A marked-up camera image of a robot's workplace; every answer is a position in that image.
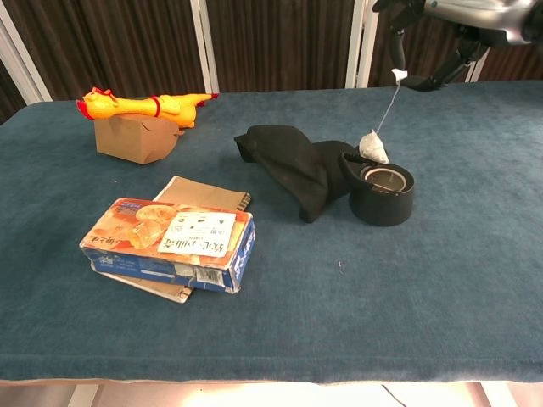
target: food box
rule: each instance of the food box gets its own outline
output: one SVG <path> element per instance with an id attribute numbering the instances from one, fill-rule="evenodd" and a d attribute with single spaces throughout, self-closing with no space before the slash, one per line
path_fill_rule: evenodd
<path id="1" fill-rule="evenodd" d="M 254 244 L 249 212 L 121 198 L 80 248 L 97 272 L 236 293 Z"/>

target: tea bag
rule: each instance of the tea bag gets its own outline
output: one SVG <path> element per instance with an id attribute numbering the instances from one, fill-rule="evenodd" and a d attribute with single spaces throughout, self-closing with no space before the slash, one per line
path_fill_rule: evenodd
<path id="1" fill-rule="evenodd" d="M 400 90 L 401 80 L 407 77 L 406 70 L 393 69 L 392 73 L 394 74 L 396 78 L 396 85 L 397 85 L 394 96 L 392 97 L 392 100 L 390 101 L 390 104 L 386 112 L 384 112 L 384 116 L 381 119 L 381 123 L 379 123 L 379 127 L 377 128 L 377 130 L 375 131 L 372 129 L 370 133 L 363 136 L 358 145 L 358 149 L 362 157 L 366 159 L 371 159 L 381 164 L 388 164 L 389 157 L 387 156 L 387 153 L 384 149 L 384 144 L 381 141 L 381 138 L 379 138 L 378 133 L 379 133 L 379 130 L 381 130 L 381 126 L 383 125 L 384 120 L 387 118 L 387 115 L 389 114 L 390 108 L 392 108 L 392 105 L 394 104 L 396 95 L 398 94 L 398 91 Z"/>

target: small brown box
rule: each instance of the small brown box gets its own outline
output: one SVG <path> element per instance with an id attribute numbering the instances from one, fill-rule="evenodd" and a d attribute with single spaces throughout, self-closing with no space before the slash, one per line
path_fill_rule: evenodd
<path id="1" fill-rule="evenodd" d="M 95 120 L 94 134 L 99 153 L 148 164 L 170 154 L 182 131 L 169 120 L 143 114 L 119 114 Z"/>

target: tea bag string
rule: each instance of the tea bag string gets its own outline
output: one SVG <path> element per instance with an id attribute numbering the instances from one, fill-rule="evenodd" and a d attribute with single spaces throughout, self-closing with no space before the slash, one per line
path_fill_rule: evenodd
<path id="1" fill-rule="evenodd" d="M 384 112 L 383 118 L 381 119 L 381 123 L 379 123 L 379 127 L 375 131 L 376 134 L 379 134 L 379 130 L 381 130 L 381 127 L 383 126 L 383 123 L 384 123 L 385 119 L 389 115 L 389 111 L 392 108 L 392 105 L 394 104 L 394 100 L 396 99 L 396 95 L 398 94 L 398 91 L 400 90 L 400 86 L 401 86 L 401 84 L 398 83 L 398 86 L 396 87 L 396 91 L 394 92 L 394 95 L 392 96 L 392 100 L 390 100 L 390 104 L 389 104 L 388 108 L 386 109 L 386 111 Z"/>

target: black cloth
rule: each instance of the black cloth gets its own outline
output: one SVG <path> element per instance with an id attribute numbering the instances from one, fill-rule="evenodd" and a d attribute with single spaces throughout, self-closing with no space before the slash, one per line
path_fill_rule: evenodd
<path id="1" fill-rule="evenodd" d="M 262 165 L 299 201 L 299 217 L 315 221 L 327 204 L 350 188 L 338 166 L 340 153 L 358 153 L 346 142 L 312 143 L 291 125 L 254 125 L 234 137 L 242 159 Z"/>

